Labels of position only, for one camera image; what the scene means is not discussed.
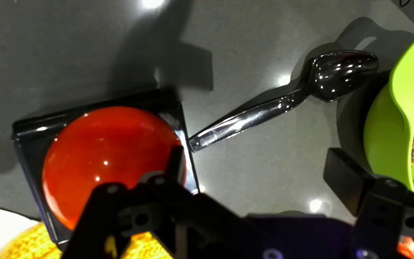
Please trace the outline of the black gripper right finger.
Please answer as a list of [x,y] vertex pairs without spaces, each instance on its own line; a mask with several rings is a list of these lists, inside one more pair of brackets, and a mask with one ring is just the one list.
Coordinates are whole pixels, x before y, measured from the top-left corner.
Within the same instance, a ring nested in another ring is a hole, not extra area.
[[327,152],[324,179],[356,217],[354,259],[406,259],[403,235],[414,240],[414,192],[403,182],[367,171],[341,148]]

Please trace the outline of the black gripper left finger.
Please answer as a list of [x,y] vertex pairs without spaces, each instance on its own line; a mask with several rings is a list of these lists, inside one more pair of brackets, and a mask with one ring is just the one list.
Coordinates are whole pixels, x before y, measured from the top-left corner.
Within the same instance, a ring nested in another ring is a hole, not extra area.
[[176,179],[183,163],[185,151],[175,146],[163,174],[133,188],[117,181],[96,187],[63,259],[124,259],[143,233],[175,259],[245,259],[244,220],[186,189]]

